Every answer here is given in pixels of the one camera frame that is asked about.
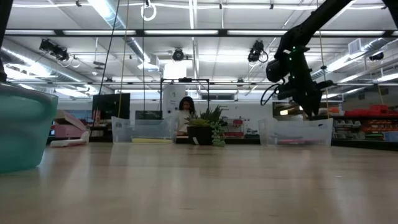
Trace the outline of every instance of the black screen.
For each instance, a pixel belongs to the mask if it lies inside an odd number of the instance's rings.
[[[93,97],[93,111],[101,111],[101,119],[117,117],[119,112],[120,94],[95,95]],[[123,93],[121,98],[120,117],[130,119],[130,93]]]

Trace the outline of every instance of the ceiling-mounted camera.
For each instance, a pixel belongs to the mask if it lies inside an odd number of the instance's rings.
[[[263,55],[267,57],[265,60],[261,60]],[[262,40],[256,40],[253,47],[250,49],[248,61],[250,63],[266,63],[268,61],[268,54],[264,51],[264,44],[262,43]]]
[[[61,62],[66,62],[70,58],[68,49],[63,48],[48,39],[42,40],[39,49],[45,53],[50,53],[50,55],[54,56],[57,60]]]
[[[184,60],[184,53],[182,52],[182,49],[175,49],[172,58],[175,62],[181,62]]]

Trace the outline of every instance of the black robotic arm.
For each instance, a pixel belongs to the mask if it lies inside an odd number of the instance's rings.
[[[398,27],[398,1],[383,1],[389,8]],[[310,50],[306,45],[316,31],[350,2],[351,0],[326,0],[302,24],[291,28],[283,35],[274,56],[275,60],[268,63],[267,78],[269,81],[284,81],[284,77],[290,74],[289,81],[277,87],[279,91],[278,99],[283,100],[292,97],[309,116],[318,114],[322,89],[332,86],[333,82],[316,83],[312,81],[311,70],[304,56],[304,52]]]

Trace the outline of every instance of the person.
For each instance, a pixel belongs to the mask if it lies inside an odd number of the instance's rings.
[[[182,98],[180,101],[180,105],[178,107],[178,135],[186,135],[187,127],[186,124],[188,121],[186,120],[190,115],[194,115],[195,105],[193,104],[193,99],[189,96]]]

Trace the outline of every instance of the clear plastic bin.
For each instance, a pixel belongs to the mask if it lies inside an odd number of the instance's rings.
[[[333,119],[319,121],[263,119],[259,122],[262,145],[330,146],[332,130]]]
[[[0,173],[39,165],[58,97],[0,83]]]
[[[132,139],[159,139],[175,141],[177,122],[163,120],[130,120],[112,117],[113,143],[132,142]]]

